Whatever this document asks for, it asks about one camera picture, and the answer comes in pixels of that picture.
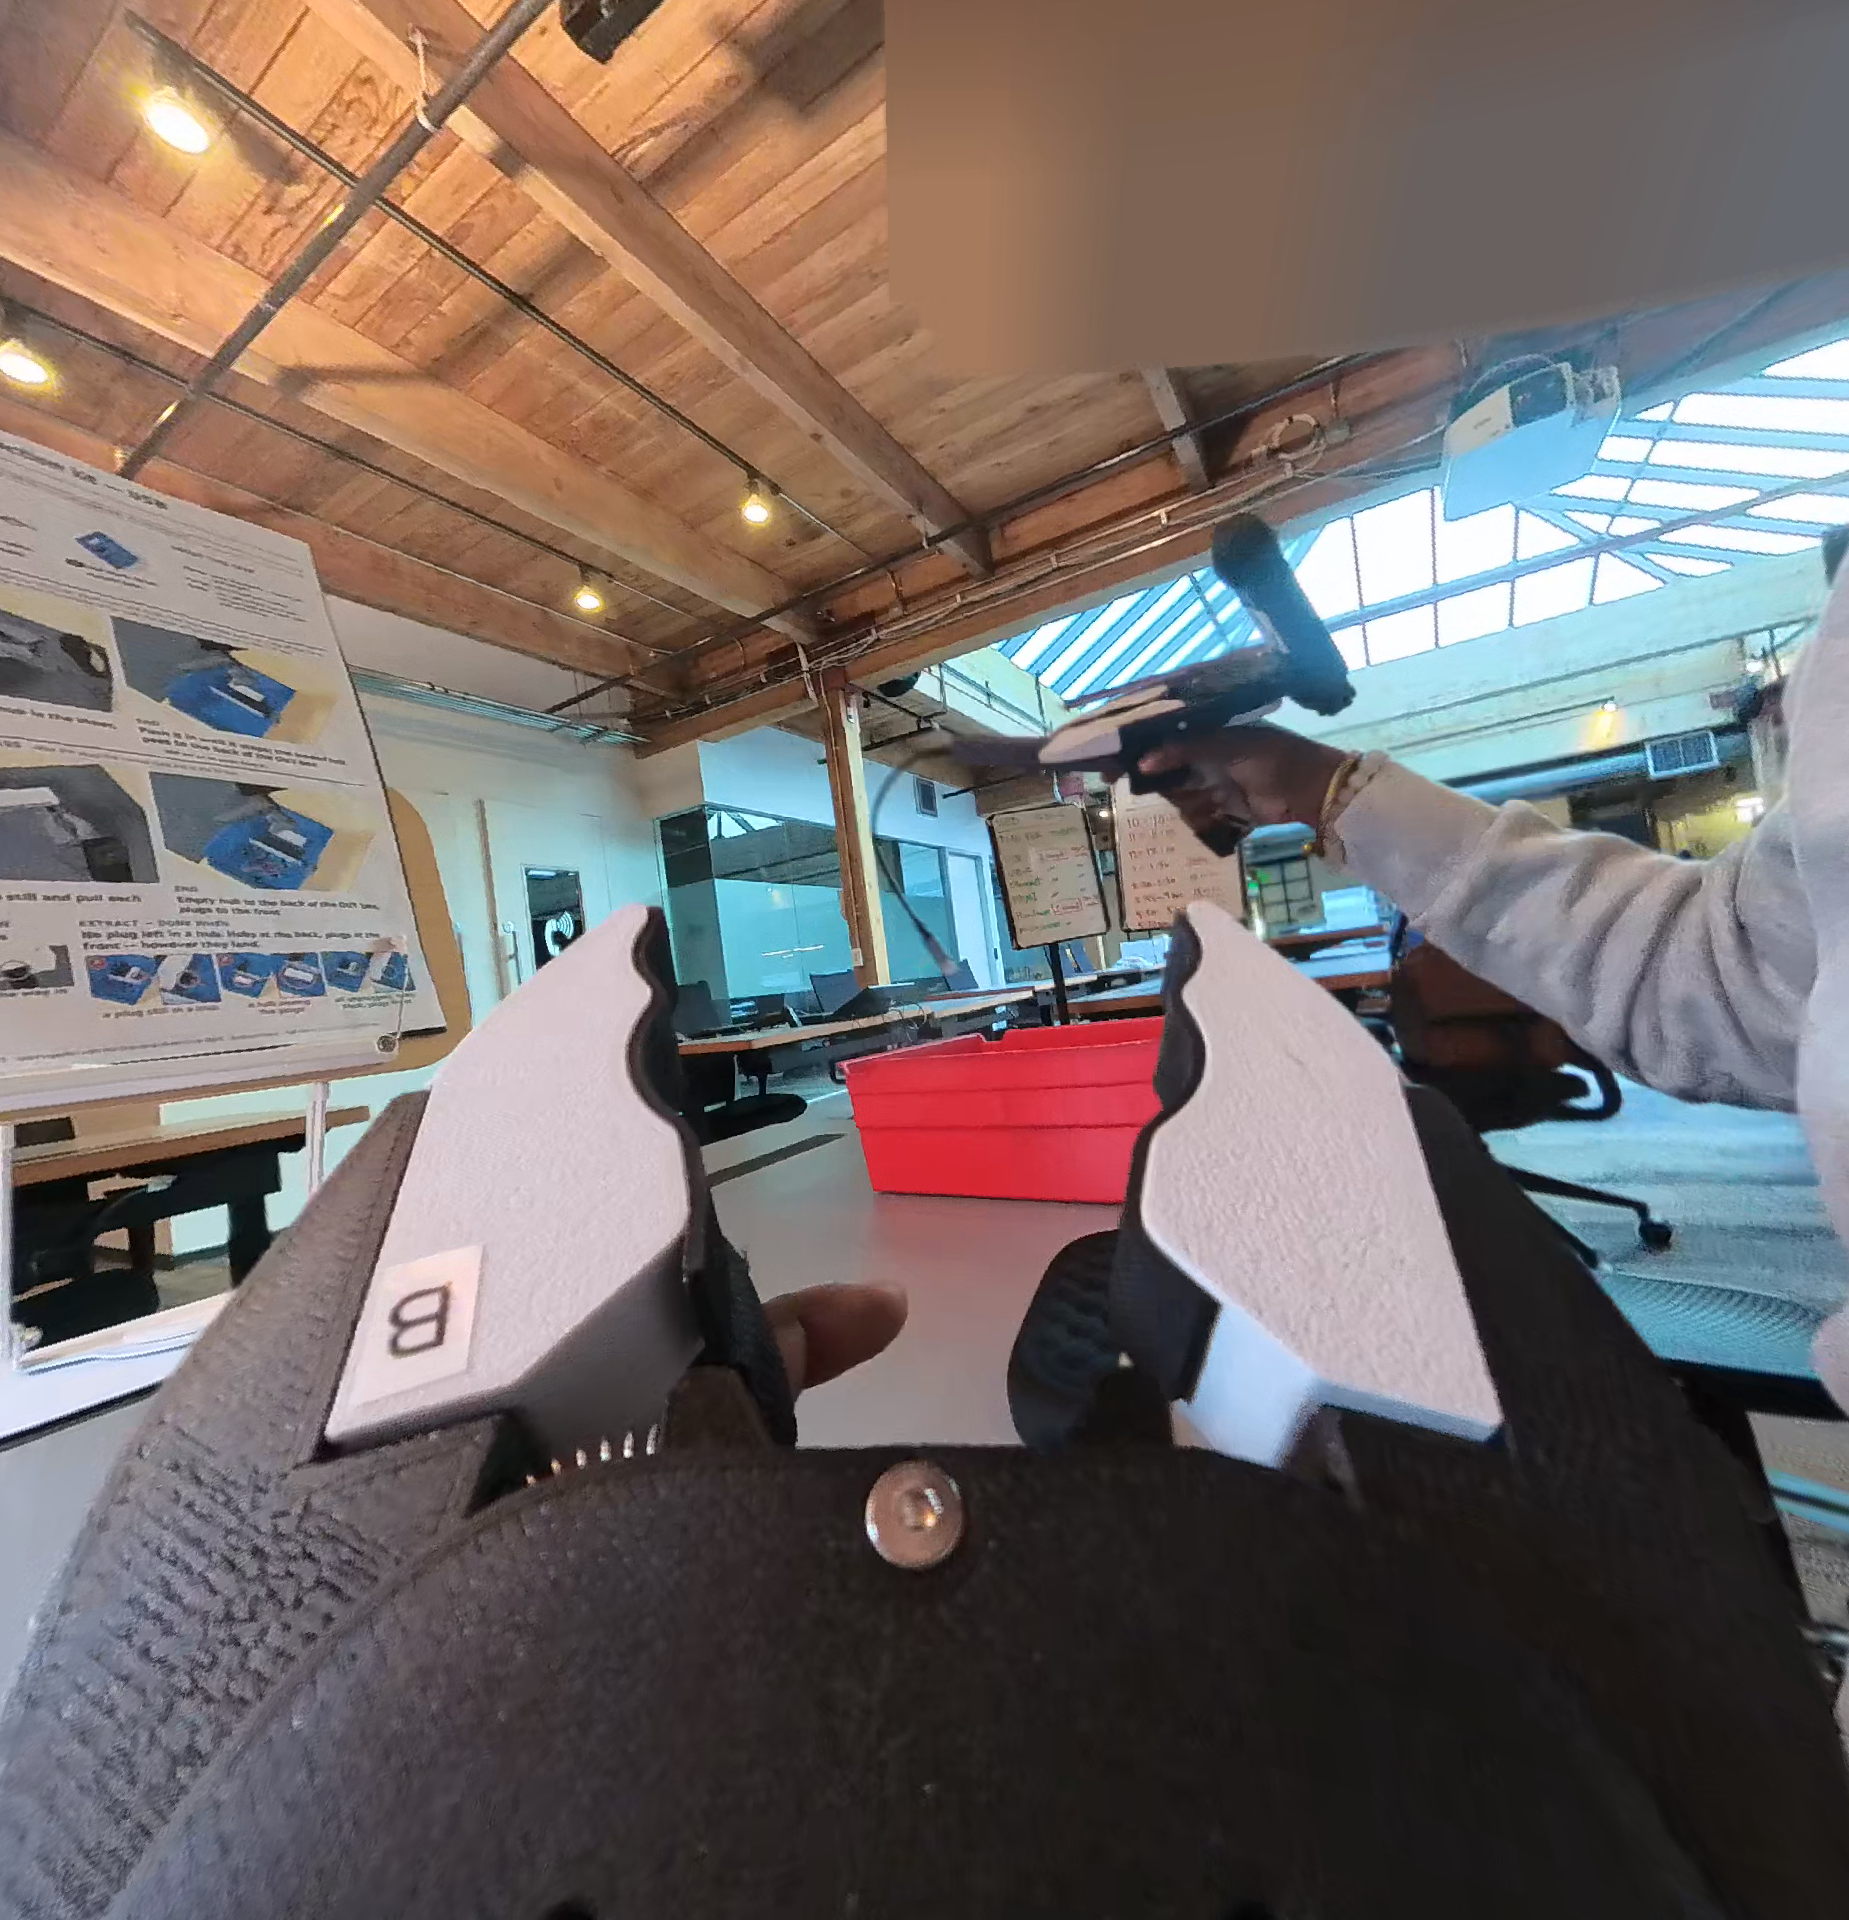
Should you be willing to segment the whiteboard on stand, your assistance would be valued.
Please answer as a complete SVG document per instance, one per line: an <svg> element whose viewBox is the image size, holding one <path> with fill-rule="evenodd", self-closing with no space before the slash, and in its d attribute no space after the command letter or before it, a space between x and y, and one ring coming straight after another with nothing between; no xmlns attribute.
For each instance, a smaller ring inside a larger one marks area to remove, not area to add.
<svg viewBox="0 0 1849 1920"><path fill-rule="evenodd" d="M1246 870L1236 852L1216 857L1163 794L1112 790L1112 849L1122 924L1129 934L1169 931L1196 900L1247 920Z"/></svg>
<svg viewBox="0 0 1849 1920"><path fill-rule="evenodd" d="M1109 931L1089 817L1058 802L985 819L1013 948L1040 948Z"/></svg>

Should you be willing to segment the black mesh office chair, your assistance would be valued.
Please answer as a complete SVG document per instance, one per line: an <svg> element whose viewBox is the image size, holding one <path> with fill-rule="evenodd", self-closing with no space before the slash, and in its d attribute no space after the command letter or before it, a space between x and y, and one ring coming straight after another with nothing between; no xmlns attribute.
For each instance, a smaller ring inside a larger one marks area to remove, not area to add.
<svg viewBox="0 0 1849 1920"><path fill-rule="evenodd" d="M1609 1266L1597 1267L1594 1278L1684 1387L1743 1413L1849 1419L1815 1369L1815 1336L1827 1320L1823 1310Z"/></svg>

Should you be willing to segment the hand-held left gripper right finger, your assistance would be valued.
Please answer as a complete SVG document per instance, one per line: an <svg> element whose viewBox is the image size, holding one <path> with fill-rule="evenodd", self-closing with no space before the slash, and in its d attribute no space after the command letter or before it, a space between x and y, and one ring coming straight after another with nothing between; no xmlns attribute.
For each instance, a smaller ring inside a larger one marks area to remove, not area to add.
<svg viewBox="0 0 1849 1920"><path fill-rule="evenodd" d="M1467 1444L1503 1412L1397 1067L1220 904L1170 929L1122 1353L1194 1439L1283 1467L1321 1413Z"/></svg>

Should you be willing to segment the white ceiling projector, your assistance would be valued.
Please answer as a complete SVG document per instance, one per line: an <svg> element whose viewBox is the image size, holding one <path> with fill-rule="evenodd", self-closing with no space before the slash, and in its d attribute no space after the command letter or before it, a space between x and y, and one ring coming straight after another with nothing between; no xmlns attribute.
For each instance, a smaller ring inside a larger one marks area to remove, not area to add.
<svg viewBox="0 0 1849 1920"><path fill-rule="evenodd" d="M1527 351L1483 369L1441 432L1441 519L1525 507L1583 477L1620 401L1620 369L1604 358Z"/></svg>

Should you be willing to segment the person's left hand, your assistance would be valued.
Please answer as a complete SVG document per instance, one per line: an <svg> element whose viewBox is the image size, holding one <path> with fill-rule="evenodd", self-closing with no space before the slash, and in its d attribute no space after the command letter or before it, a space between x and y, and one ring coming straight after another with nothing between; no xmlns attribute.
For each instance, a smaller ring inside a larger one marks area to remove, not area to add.
<svg viewBox="0 0 1849 1920"><path fill-rule="evenodd" d="M812 1283L765 1303L794 1397L885 1353L907 1318L909 1299L893 1283Z"/></svg>

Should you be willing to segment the red plastic bin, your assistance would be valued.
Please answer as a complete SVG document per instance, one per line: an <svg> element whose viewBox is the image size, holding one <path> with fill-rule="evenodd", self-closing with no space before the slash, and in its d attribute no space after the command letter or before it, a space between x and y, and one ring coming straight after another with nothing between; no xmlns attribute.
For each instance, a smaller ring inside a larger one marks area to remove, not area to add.
<svg viewBox="0 0 1849 1920"><path fill-rule="evenodd" d="M843 1067L868 1187L1118 1207L1158 1117L1159 1016L1010 1027Z"/></svg>

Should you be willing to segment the person's right forearm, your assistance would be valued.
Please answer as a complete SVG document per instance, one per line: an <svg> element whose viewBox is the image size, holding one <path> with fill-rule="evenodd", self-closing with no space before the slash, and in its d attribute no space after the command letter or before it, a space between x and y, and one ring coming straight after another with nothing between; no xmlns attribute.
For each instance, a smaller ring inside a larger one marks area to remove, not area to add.
<svg viewBox="0 0 1849 1920"><path fill-rule="evenodd" d="M1708 860L1564 829L1379 754L1324 833L1424 942L1680 1100L1789 1111L1815 931L1787 811Z"/></svg>

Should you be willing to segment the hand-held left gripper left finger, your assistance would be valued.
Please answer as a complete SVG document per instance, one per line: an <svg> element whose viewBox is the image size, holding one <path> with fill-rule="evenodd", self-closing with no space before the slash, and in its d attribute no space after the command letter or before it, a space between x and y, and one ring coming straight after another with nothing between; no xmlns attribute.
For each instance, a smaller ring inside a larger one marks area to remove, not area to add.
<svg viewBox="0 0 1849 1920"><path fill-rule="evenodd" d="M700 1355L706 1189L675 1067L663 914L626 904L437 1067L323 1439L357 1453L480 1417L547 1463L650 1450Z"/></svg>

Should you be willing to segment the wooden desk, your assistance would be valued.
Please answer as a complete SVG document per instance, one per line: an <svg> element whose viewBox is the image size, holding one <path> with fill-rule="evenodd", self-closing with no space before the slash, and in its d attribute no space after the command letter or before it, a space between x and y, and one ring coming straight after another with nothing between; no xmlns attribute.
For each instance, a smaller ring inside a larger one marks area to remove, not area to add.
<svg viewBox="0 0 1849 1920"><path fill-rule="evenodd" d="M849 1062L915 1044L989 1035L1010 1014L1034 1011L1029 984L921 1000L897 1000L890 988L876 988L872 995L878 1003L868 1013L678 1038L675 1049L693 1097L704 1109L767 1098L776 1074L809 1067L841 1084L841 1070Z"/></svg>
<svg viewBox="0 0 1849 1920"><path fill-rule="evenodd" d="M18 1128L11 1197L11 1320L25 1351L110 1331L234 1291L267 1253L283 1162L308 1117L277 1111L156 1122L78 1138L73 1121ZM160 1230L217 1212L222 1247L199 1282L176 1282Z"/></svg>

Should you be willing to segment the instruction sign on white stand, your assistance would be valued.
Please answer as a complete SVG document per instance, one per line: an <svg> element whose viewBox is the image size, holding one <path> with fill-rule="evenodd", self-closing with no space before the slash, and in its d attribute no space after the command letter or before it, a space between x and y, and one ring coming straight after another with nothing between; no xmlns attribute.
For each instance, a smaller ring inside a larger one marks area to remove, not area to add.
<svg viewBox="0 0 1849 1920"><path fill-rule="evenodd" d="M463 1030L302 542L0 432L0 1122Z"/></svg>

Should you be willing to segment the person's right hand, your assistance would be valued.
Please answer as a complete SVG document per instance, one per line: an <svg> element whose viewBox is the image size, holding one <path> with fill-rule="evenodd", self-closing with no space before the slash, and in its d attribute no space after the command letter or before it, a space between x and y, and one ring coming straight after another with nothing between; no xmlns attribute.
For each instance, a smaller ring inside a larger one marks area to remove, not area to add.
<svg viewBox="0 0 1849 1920"><path fill-rule="evenodd" d="M1246 725L1151 751L1130 785L1162 792L1199 846L1225 857L1257 829L1321 833L1358 760L1269 725Z"/></svg>

